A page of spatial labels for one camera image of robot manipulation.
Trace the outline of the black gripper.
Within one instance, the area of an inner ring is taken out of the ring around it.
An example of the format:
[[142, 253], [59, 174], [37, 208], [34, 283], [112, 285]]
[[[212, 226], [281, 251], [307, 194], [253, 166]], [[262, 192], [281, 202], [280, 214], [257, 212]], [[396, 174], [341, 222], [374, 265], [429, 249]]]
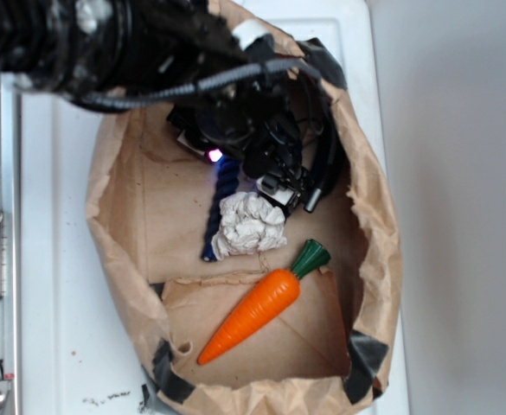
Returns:
[[291, 111], [285, 71], [275, 71], [279, 58], [272, 35], [258, 35], [234, 60], [202, 59], [196, 76], [209, 80], [194, 98], [179, 101], [167, 120], [193, 150], [219, 150], [242, 163], [245, 174], [258, 179], [259, 194], [284, 216], [303, 204], [308, 209], [310, 177], [302, 166], [302, 140]]

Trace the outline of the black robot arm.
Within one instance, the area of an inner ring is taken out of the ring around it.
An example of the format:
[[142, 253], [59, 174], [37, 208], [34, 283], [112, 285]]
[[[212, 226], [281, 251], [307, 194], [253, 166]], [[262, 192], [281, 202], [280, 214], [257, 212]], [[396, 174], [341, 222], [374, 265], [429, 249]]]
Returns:
[[319, 198], [302, 164], [288, 71], [272, 34], [230, 29], [204, 1], [0, 1], [0, 72], [95, 112], [160, 102], [180, 142], [241, 161], [285, 211]]

